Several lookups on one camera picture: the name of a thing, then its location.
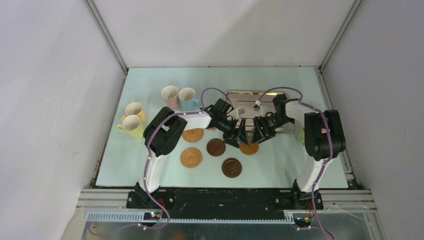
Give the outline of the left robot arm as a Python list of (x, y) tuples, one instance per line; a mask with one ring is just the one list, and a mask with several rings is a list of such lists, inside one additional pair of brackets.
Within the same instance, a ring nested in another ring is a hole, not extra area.
[(137, 185), (141, 188), (138, 201), (145, 208), (156, 206), (158, 194), (155, 191), (160, 187), (163, 169), (161, 159), (175, 149), (184, 131), (216, 128), (222, 132), (224, 143), (230, 146), (238, 148), (240, 143), (248, 143), (246, 119), (234, 118), (232, 112), (243, 114), (244, 109), (233, 108), (222, 98), (194, 111), (177, 112), (168, 106), (160, 109), (143, 132), (148, 157)]

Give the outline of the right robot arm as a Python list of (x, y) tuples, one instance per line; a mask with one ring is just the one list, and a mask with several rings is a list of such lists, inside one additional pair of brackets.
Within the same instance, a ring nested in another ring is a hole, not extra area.
[(300, 98), (288, 99), (284, 94), (273, 99), (274, 111), (265, 112), (257, 100), (253, 109), (261, 113), (253, 118), (253, 144), (270, 142), (273, 147), (288, 150), (287, 140), (277, 135), (277, 129), (298, 122), (303, 127), (303, 146), (307, 158), (300, 175), (294, 180), (285, 201), (297, 209), (314, 204), (327, 165), (346, 149), (346, 139), (337, 110), (321, 110)]

